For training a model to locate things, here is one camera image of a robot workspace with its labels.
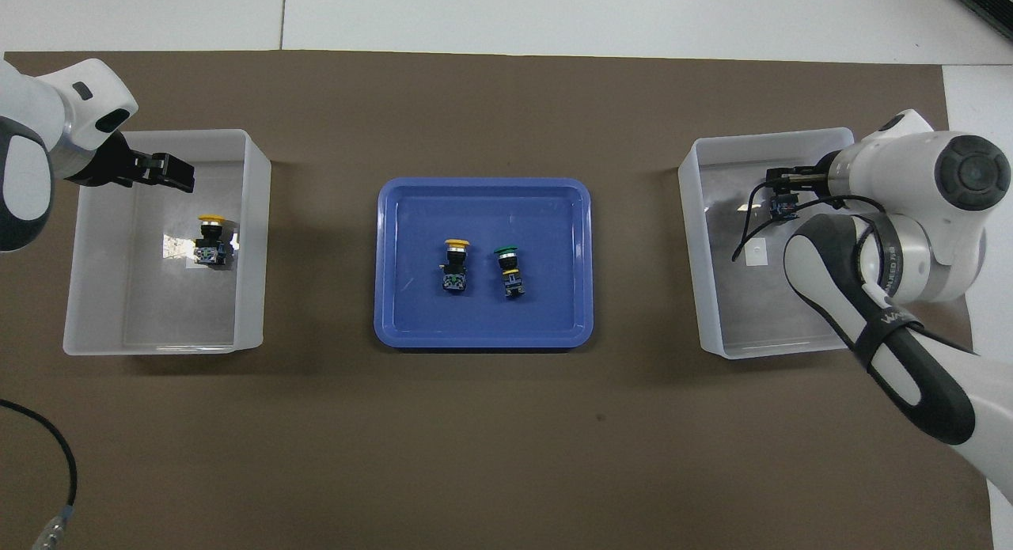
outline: plastic tray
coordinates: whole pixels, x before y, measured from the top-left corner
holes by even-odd
[[[847,129],[699,139],[679,167],[679,185],[693,277],[700,345],[725,359],[749,359],[843,348],[844,343],[784,277],[784,246],[805,219],[772,226],[736,262],[750,190],[767,168],[815,164],[854,143]],[[753,223],[770,217],[758,193]],[[833,212],[806,210],[804,217]]]
[[[380,190],[374,327],[399,348],[572,348],[591,336],[591,195],[560,178],[398,178]],[[443,290],[444,240],[468,248]],[[516,244],[527,293],[508,299],[493,250]]]
[[[231,352],[263,340],[270,161],[242,131],[125,132],[194,167],[192,193],[81,188],[64,326],[68,355]],[[193,264],[198,216],[238,222],[236,264]]]

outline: brown surface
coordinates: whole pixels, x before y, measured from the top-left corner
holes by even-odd
[[[7,60],[41,74],[87,56]],[[225,358],[65,356],[76,186],[59,186],[41,239],[0,257],[0,396],[77,453],[68,548],[991,547],[981,475],[847,352],[700,349],[675,171],[699,136],[863,135],[908,106],[943,128],[939,68],[97,56],[141,103],[130,129],[246,129],[274,161],[266,313],[264,344]],[[398,175],[581,179],[589,343],[381,344],[376,197]],[[968,341],[962,302],[921,312]],[[64,496],[63,462],[12,415],[0,439],[0,548],[25,548]]]

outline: white plastic bin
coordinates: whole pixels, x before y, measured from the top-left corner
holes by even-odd
[[[193,192],[81,188],[64,350],[192,355],[260,345],[270,161],[243,131],[124,135],[134,150],[192,164]],[[193,262],[203,214],[238,223],[231,269]]]
[[[736,262],[731,253],[742,237],[750,190],[764,181],[767,168],[812,165],[851,143],[849,129],[821,129],[720,136],[693,144],[679,167],[679,185],[704,350],[736,360],[844,347],[784,277],[788,237],[815,212],[833,212],[830,207],[817,205],[796,221],[764,230],[757,244],[766,244],[766,254],[757,248],[750,264],[746,251]],[[804,197],[811,195],[804,193],[800,201]],[[770,218],[767,201],[757,193],[751,229]]]

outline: white robotic arm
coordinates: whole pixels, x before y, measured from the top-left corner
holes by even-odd
[[[900,307],[970,286],[1009,163],[987,140],[933,132],[914,110],[890,124],[815,167],[830,192],[872,198],[886,214],[808,219],[786,244],[785,273],[905,416],[1013,500],[1013,365],[948,342]]]
[[[38,78],[0,60],[0,251],[20,249],[38,235],[54,179],[192,190],[191,165],[127,147],[118,129],[137,109],[127,85],[100,60]]]

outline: black strap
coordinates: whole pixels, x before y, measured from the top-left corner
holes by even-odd
[[[904,271],[904,248],[901,246],[901,236],[898,236],[893,222],[885,214],[857,215],[858,219],[868,223],[872,235],[876,237],[879,246],[879,279],[876,284],[893,297],[901,288],[901,272]],[[855,247],[855,258],[861,254],[862,244]]]
[[[866,320],[865,327],[862,329],[862,333],[858,334],[855,347],[852,349],[858,357],[858,363],[862,365],[862,368],[866,371],[869,370],[872,356],[879,349],[879,344],[882,344],[893,330],[910,324],[922,326],[918,317],[898,307],[882,309],[878,315]]]

